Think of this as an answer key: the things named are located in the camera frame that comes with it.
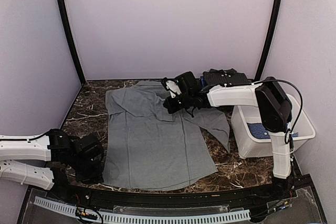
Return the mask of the grey long sleeve shirt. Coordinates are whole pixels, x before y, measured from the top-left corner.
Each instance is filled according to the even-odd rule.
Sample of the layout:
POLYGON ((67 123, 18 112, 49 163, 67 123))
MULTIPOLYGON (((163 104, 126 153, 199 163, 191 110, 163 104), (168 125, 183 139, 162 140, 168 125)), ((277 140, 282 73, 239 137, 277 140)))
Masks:
POLYGON ((169 93, 156 81, 106 92, 105 184, 124 189, 176 190, 217 171, 201 131, 230 149, 226 115, 215 109, 169 114, 169 93))

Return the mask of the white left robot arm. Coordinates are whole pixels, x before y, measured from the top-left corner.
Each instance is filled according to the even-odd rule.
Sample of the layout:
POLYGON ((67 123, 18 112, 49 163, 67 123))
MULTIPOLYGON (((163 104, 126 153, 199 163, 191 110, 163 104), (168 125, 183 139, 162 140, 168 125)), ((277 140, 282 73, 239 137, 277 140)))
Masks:
POLYGON ((51 129, 41 135, 1 136, 1 178, 51 190, 63 201, 74 197, 67 175, 59 168, 37 167, 27 160, 59 162, 75 171, 83 184, 103 182, 104 149, 94 134, 84 137, 51 129))

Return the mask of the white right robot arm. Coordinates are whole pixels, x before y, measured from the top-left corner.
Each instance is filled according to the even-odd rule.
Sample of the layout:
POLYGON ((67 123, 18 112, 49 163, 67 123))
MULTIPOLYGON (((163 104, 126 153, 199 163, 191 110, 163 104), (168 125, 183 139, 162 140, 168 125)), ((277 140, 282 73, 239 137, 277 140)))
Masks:
POLYGON ((261 123, 268 131, 273 154, 273 176, 277 180, 268 188, 273 200, 280 199, 288 191, 283 179, 292 170, 292 133, 298 120, 292 118, 292 103, 281 87, 283 80, 268 77, 248 84, 218 84, 202 86, 191 72, 174 79, 163 78, 162 86, 170 93, 163 103, 168 113, 185 110, 190 116, 195 109, 239 105, 258 108, 261 123))

